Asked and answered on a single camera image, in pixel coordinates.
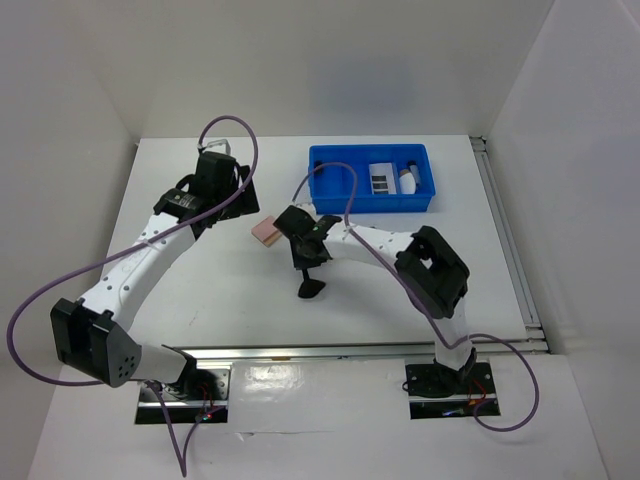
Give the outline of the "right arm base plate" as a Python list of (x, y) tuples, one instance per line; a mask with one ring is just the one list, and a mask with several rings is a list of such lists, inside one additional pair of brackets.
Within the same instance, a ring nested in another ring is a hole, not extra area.
[(501, 414), (489, 362), (476, 363), (460, 384), (446, 384), (434, 363), (407, 364), (405, 373), (412, 420), (472, 417), (476, 407), (480, 417)]

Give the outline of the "black fan makeup brush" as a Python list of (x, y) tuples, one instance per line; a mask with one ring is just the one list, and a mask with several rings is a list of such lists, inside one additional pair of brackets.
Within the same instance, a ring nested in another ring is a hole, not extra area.
[(302, 269), (301, 273), (303, 280), (299, 286), (297, 296), (304, 300), (315, 298), (326, 287), (326, 283), (313, 279), (307, 269)]

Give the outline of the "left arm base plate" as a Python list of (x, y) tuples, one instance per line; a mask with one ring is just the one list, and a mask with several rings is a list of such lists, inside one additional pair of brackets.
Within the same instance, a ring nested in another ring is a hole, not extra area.
[[(196, 421), (204, 424), (224, 424), (228, 422), (228, 397), (232, 367), (228, 362), (204, 362), (198, 365), (206, 375), (188, 393), (158, 382), (155, 387), (161, 395), (173, 424), (192, 425)], [(142, 384), (139, 389), (134, 423), (136, 425), (165, 424), (160, 401), (153, 390)]]

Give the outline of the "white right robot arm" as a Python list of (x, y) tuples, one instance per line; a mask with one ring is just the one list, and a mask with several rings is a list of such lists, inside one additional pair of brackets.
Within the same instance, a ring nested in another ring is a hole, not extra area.
[(436, 335), (440, 387), (457, 392), (469, 383), (477, 358), (464, 308), (470, 271), (435, 228), (390, 232), (350, 224), (335, 215), (315, 219), (293, 205), (275, 219), (274, 226), (289, 240), (294, 268), (302, 272), (300, 298), (311, 299), (322, 291), (325, 283), (311, 278), (309, 270), (328, 261), (349, 260), (386, 269)]

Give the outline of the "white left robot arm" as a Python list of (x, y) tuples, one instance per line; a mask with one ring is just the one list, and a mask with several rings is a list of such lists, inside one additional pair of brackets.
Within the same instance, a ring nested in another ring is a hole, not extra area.
[(258, 212), (251, 168), (233, 157), (200, 154), (194, 173), (164, 193), (126, 255), (76, 301), (60, 299), (50, 317), (58, 359), (113, 388), (128, 381), (160, 382), (176, 399), (204, 380), (191, 355), (149, 346), (129, 334), (135, 317), (172, 264), (219, 221)]

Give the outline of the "small clear bottle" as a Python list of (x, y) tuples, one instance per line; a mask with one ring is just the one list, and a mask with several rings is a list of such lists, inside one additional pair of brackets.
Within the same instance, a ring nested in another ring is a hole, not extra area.
[(419, 167), (416, 161), (409, 161), (408, 162), (408, 168), (409, 171), (411, 172), (413, 178), (414, 178), (414, 182), (416, 185), (416, 189), (419, 189), (422, 185), (422, 180), (421, 180), (421, 176), (420, 176), (420, 171), (419, 171)]

